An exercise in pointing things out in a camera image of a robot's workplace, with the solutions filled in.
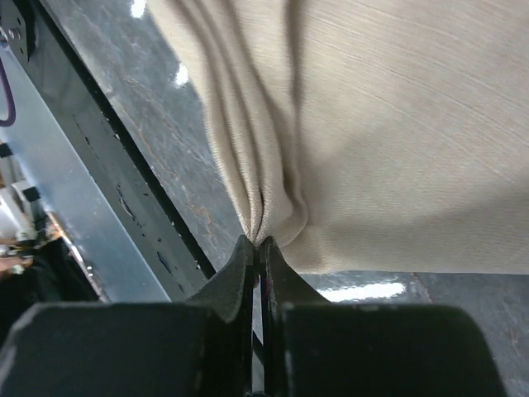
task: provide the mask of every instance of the marble surface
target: marble surface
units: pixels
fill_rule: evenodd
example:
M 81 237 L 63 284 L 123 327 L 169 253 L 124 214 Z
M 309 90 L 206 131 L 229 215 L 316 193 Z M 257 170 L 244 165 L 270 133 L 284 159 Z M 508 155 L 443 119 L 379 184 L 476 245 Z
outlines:
M 145 0 L 45 3 L 219 269 L 241 227 L 207 146 L 200 100 Z M 304 277 L 335 302 L 465 309 L 484 331 L 509 395 L 529 395 L 528 276 L 355 271 Z

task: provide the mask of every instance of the metal bracket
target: metal bracket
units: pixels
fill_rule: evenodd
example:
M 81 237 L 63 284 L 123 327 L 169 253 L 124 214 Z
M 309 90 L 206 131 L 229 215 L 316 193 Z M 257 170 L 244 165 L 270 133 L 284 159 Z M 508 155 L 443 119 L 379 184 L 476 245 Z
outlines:
M 9 46 L 19 62 L 26 64 L 35 50 L 35 18 L 28 1 L 3 0 L 1 23 Z

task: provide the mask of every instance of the folded fabric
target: folded fabric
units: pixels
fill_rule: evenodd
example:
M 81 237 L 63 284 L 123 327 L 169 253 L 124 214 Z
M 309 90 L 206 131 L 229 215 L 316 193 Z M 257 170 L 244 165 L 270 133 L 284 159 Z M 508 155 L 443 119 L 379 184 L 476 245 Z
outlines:
M 305 272 L 528 272 L 529 2 L 149 8 L 254 243 Z

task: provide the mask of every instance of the wire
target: wire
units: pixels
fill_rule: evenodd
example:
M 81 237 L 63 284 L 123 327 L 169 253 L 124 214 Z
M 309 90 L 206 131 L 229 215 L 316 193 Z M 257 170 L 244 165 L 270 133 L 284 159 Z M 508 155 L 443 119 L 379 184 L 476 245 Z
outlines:
M 2 59 L 0 59 L 0 80 L 2 80 L 3 92 L 6 95 L 7 101 L 7 118 L 0 120 L 0 127 L 10 127 L 17 118 L 17 111 L 15 110 L 15 100 L 13 99 L 13 92 L 7 80 L 6 70 L 3 67 Z

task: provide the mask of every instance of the screw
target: screw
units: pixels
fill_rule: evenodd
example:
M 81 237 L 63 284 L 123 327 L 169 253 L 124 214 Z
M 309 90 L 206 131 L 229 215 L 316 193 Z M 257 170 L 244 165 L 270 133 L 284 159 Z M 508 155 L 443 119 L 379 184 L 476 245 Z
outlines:
M 18 40 L 18 39 L 20 39 L 20 32 L 19 32 L 18 29 L 16 29 L 16 28 L 8 29 L 8 30 L 7 30 L 7 34 L 8 34 L 9 37 L 11 37 L 13 40 Z

